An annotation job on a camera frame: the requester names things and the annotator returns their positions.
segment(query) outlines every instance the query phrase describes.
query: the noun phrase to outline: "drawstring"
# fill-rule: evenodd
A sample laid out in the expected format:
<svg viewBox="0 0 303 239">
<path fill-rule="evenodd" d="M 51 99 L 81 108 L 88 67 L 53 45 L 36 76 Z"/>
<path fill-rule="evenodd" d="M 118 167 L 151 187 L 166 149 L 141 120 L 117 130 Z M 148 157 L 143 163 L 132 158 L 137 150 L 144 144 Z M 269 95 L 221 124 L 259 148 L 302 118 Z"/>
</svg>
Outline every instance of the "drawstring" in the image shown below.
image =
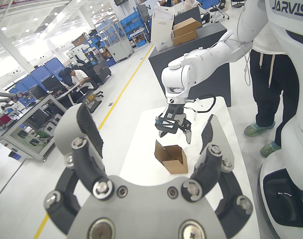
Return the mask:
<svg viewBox="0 0 303 239">
<path fill-rule="evenodd" d="M 272 55 L 271 69 L 270 69 L 270 77 L 269 77 L 269 79 L 268 79 L 268 88 L 270 88 L 270 86 L 271 86 L 272 75 L 273 75 L 274 60 L 275 60 L 275 55 Z"/>
<path fill-rule="evenodd" d="M 262 62 L 263 62 L 263 53 L 260 54 L 260 69 L 262 68 Z"/>
</svg>

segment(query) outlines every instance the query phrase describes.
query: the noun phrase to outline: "black pants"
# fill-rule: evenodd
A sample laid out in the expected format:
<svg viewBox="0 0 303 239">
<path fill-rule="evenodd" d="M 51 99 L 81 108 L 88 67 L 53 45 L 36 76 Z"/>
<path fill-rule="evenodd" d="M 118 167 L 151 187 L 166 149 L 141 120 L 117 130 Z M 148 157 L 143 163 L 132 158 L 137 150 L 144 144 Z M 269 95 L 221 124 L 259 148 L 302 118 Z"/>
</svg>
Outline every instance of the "black pants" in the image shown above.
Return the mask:
<svg viewBox="0 0 303 239">
<path fill-rule="evenodd" d="M 276 55 L 273 66 L 271 86 L 268 87 L 272 55 L 263 55 L 260 68 L 260 53 L 251 50 L 250 68 L 253 97 L 257 103 L 256 124 L 271 126 L 280 103 L 283 91 L 283 119 L 276 129 L 275 143 L 281 146 L 283 126 L 296 114 L 299 95 L 299 82 L 295 67 L 287 55 Z"/>
</svg>

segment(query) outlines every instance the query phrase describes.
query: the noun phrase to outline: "computer monitor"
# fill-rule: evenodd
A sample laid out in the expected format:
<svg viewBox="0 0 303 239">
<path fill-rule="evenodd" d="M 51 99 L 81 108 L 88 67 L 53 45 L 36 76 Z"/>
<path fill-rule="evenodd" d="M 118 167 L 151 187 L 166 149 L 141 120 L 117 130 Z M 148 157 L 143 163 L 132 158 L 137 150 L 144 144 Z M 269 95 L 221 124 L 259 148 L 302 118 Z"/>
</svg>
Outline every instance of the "computer monitor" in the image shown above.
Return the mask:
<svg viewBox="0 0 303 239">
<path fill-rule="evenodd" d="M 46 80 L 44 80 L 42 82 L 42 85 L 44 85 L 44 87 L 48 90 L 48 91 L 52 91 L 54 88 L 57 89 L 59 87 L 58 90 L 64 88 L 64 86 L 61 84 L 61 82 L 56 78 L 55 75 L 52 75 L 50 77 L 48 77 Z"/>
<path fill-rule="evenodd" d="M 31 94 L 35 99 L 40 99 L 48 94 L 43 88 L 41 88 L 40 85 L 36 85 L 27 92 Z"/>
</svg>

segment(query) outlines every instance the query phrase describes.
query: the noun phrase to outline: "white table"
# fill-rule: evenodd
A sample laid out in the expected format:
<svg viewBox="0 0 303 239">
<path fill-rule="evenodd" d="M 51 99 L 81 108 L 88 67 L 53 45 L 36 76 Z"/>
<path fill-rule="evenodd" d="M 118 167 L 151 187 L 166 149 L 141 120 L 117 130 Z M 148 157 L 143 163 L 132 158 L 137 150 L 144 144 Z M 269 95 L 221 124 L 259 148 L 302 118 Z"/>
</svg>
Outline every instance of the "white table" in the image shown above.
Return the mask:
<svg viewBox="0 0 303 239">
<path fill-rule="evenodd" d="M 207 110 L 211 106 L 212 102 L 212 98 L 204 99 L 201 100 L 203 107 L 201 107 L 197 102 L 187 103 L 186 107 L 192 107 L 198 111 Z M 141 114 L 119 176 L 131 183 L 142 186 L 160 185 L 179 176 L 190 177 L 193 173 L 194 165 L 198 160 L 202 147 L 201 133 L 210 115 L 215 114 L 220 121 L 234 154 L 233 172 L 240 184 L 243 194 L 247 196 L 252 203 L 254 203 L 242 153 L 224 98 L 217 97 L 216 104 L 213 109 L 209 113 L 198 113 L 196 121 L 193 121 L 194 112 L 189 109 L 184 109 L 187 119 L 191 122 L 192 137 L 190 145 L 187 144 L 186 137 L 181 130 L 178 130 L 176 134 L 168 133 L 163 138 L 158 136 L 158 130 L 154 126 L 155 117 L 162 113 L 163 110 L 164 107 L 161 107 L 146 110 Z M 187 156 L 188 174 L 171 175 L 165 167 L 160 164 L 154 155 L 156 140 L 158 140 L 163 146 L 177 144 L 183 148 Z M 215 210 L 222 199 L 222 192 L 218 184 L 206 195 L 206 198 Z M 253 211 L 247 224 L 234 238 L 260 238 L 256 211 Z"/>
<path fill-rule="evenodd" d="M 68 96 L 69 100 L 71 101 L 71 104 L 74 106 L 76 105 L 76 103 L 73 102 L 72 97 L 70 95 L 70 93 L 72 92 L 73 89 L 75 89 L 76 87 L 78 87 L 79 84 L 76 84 L 75 86 L 71 87 L 67 92 L 65 92 L 64 94 L 62 94 L 61 96 L 57 97 L 57 100 L 60 100 L 62 98 L 64 98 L 66 95 Z"/>
</svg>

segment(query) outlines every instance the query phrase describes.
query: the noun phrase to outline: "robotic arm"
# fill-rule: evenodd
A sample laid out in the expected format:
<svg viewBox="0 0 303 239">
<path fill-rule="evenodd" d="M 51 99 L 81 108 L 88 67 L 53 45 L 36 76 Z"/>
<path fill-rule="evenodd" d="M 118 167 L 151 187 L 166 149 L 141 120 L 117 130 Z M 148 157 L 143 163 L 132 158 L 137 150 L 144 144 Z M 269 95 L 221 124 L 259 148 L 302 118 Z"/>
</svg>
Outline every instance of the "robotic arm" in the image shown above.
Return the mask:
<svg viewBox="0 0 303 239">
<path fill-rule="evenodd" d="M 227 31 L 216 45 L 208 49 L 199 47 L 168 64 L 162 72 L 168 109 L 164 117 L 156 117 L 155 123 L 160 137 L 180 128 L 190 144 L 191 123 L 183 113 L 190 88 L 210 77 L 219 66 L 236 62 L 248 53 L 252 40 L 267 22 L 264 0 L 247 0 L 238 26 Z"/>
</svg>

